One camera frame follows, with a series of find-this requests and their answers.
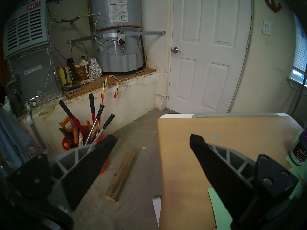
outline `wooden shelf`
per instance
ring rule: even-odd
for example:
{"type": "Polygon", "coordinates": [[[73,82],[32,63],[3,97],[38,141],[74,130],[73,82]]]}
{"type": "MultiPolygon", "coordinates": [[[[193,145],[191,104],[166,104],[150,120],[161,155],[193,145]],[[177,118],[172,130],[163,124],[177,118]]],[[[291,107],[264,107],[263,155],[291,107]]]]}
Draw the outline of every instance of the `wooden shelf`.
{"type": "MultiPolygon", "coordinates": [[[[96,78],[95,81],[91,82],[90,84],[82,86],[83,90],[74,92],[73,94],[68,94],[66,91],[64,91],[63,93],[64,93],[65,96],[67,96],[69,99],[71,99],[71,98],[75,98],[79,95],[88,93],[92,90],[102,88],[104,80],[110,74],[116,76],[117,79],[118,79],[118,82],[121,83],[121,82],[130,80],[134,77],[146,75],[148,73],[155,72],[155,71],[156,71],[156,69],[145,67],[142,71],[138,71],[137,74],[135,73],[135,71],[127,72],[127,73],[122,73],[122,72],[121,73],[112,73],[112,72],[110,72],[110,73],[105,74],[105,75],[103,75],[99,78],[96,78]]],[[[110,85],[115,85],[115,84],[116,84],[116,82],[114,81],[114,79],[109,79],[106,85],[110,86],[110,85]]]]}

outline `table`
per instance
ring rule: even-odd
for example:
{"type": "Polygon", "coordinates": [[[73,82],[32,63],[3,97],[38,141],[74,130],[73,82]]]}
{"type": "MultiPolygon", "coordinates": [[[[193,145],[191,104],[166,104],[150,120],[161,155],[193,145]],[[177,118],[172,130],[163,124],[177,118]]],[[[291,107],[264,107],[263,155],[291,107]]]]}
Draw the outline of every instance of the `table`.
{"type": "Polygon", "coordinates": [[[214,229],[207,180],[189,146],[191,134],[206,142],[232,148],[254,161],[266,154],[290,169],[285,160],[301,126],[287,114],[197,117],[167,114],[157,120],[163,195],[160,229],[214,229]]]}

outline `window blinds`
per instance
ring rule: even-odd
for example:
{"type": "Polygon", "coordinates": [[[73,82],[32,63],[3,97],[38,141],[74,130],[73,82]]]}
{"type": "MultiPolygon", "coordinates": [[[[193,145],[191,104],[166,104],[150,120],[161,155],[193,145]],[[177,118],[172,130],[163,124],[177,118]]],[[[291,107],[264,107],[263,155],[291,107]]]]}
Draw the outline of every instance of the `window blinds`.
{"type": "Polygon", "coordinates": [[[307,63],[307,36],[298,18],[294,15],[296,28],[296,47],[293,68],[305,73],[307,63]]]}

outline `wall plate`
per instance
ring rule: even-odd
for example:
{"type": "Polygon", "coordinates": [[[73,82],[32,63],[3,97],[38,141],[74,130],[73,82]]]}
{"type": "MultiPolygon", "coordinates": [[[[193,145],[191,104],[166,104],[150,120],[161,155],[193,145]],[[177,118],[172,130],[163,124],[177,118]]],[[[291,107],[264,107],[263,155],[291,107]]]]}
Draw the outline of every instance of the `wall plate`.
{"type": "Polygon", "coordinates": [[[263,21],[262,33],[266,35],[271,35],[271,22],[263,21]]]}

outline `yellow container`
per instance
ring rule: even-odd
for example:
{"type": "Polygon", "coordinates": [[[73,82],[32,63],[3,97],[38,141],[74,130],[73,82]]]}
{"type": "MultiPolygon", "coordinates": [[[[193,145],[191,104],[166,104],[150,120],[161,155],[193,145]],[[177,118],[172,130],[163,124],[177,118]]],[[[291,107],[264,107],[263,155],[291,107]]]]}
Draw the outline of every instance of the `yellow container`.
{"type": "Polygon", "coordinates": [[[57,67],[61,86],[72,86],[71,71],[68,66],[57,67]]]}

